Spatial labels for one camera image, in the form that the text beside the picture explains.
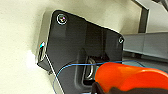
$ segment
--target white wall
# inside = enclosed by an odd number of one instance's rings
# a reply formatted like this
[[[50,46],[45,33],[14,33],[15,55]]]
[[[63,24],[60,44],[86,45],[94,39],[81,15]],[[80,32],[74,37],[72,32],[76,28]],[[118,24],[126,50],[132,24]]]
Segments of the white wall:
[[[152,0],[135,0],[149,9],[147,21],[147,33],[168,32],[168,12],[158,3]]]
[[[43,14],[55,9],[121,33],[138,29],[140,8],[130,0],[1,0],[0,94],[54,94],[35,54]]]

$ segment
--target wall-mounted device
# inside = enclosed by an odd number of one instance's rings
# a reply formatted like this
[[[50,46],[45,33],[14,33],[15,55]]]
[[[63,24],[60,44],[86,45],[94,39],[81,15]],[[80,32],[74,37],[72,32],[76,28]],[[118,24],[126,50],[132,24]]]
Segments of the wall-mounted device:
[[[100,63],[122,60],[123,37],[119,33],[100,27],[79,16],[56,10],[52,14],[46,52],[54,72],[68,63]],[[38,65],[50,71],[47,58]],[[65,94],[91,91],[96,66],[71,66],[64,69],[58,80]]]

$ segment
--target screw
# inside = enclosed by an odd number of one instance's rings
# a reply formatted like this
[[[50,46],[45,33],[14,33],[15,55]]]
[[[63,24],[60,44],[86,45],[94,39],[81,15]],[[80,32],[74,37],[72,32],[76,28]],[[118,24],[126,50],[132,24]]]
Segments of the screw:
[[[124,42],[124,38],[123,37],[120,37],[119,38],[119,43],[123,43]]]

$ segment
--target orange object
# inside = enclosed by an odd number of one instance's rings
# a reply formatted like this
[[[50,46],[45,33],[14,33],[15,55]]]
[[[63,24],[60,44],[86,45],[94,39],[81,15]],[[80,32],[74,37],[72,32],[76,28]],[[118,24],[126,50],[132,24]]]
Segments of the orange object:
[[[95,81],[105,93],[112,87],[122,91],[133,88],[162,88],[168,90],[168,74],[153,68],[135,67],[108,62],[99,67]]]

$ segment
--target blue wire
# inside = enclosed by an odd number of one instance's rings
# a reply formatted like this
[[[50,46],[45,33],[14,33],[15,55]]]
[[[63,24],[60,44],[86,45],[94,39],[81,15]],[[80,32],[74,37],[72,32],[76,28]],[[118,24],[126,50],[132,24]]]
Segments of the blue wire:
[[[136,63],[138,63],[139,65],[141,65],[142,67],[145,67],[143,64],[141,64],[140,62],[135,61],[135,60],[108,61],[108,62],[114,62],[114,63],[136,62]],[[102,64],[104,64],[104,63],[107,63],[107,62],[95,63],[95,64],[70,64],[70,65],[66,65],[66,66],[62,67],[62,68],[58,71],[58,73],[56,74],[56,77],[55,77],[55,79],[54,79],[54,81],[53,81],[53,89],[54,89],[55,94],[57,94],[57,93],[56,93],[55,88],[54,88],[54,82],[55,82],[56,78],[58,77],[58,75],[61,73],[61,71],[62,71],[63,69],[65,69],[65,68],[67,68],[67,67],[70,67],[70,66],[91,66],[91,65],[102,65]]]

